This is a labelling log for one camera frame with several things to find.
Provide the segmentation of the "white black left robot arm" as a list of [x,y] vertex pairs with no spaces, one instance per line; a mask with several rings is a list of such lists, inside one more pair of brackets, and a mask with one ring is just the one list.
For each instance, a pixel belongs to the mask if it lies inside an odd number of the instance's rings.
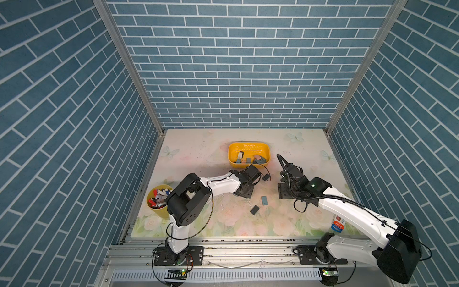
[[231,170],[211,178],[188,174],[166,199],[172,223],[171,231],[167,232],[167,252],[181,261],[188,252],[189,240],[194,237],[190,235],[190,226],[206,203],[210,201],[211,206],[214,206],[214,198],[223,194],[249,199],[261,178],[261,172],[254,165],[242,171]]

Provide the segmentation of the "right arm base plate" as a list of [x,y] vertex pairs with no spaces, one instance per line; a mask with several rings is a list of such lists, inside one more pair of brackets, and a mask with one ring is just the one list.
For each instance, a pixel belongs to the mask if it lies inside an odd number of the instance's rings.
[[292,249],[292,252],[299,258],[301,265],[346,265],[346,259],[334,258],[325,248],[318,248],[314,245],[300,245]]

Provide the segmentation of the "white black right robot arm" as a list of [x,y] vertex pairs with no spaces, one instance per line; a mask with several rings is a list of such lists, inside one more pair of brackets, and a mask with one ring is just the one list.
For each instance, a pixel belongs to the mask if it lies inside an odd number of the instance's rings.
[[321,263],[352,260],[378,267],[395,282],[407,284],[411,280],[423,254],[417,229],[411,222],[382,216],[321,178],[309,180],[292,163],[281,162],[281,167],[279,190],[285,188],[289,197],[333,213],[367,236],[365,240],[346,239],[326,233],[315,247]]

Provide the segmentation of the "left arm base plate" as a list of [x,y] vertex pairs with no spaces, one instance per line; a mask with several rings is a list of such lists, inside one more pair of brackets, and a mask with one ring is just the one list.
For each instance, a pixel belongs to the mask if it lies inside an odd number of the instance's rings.
[[189,265],[202,265],[204,256],[203,246],[188,246],[180,253],[176,254],[172,249],[166,245],[166,247],[160,246],[155,249],[154,265],[157,266],[179,266],[186,265],[188,259],[190,259]]

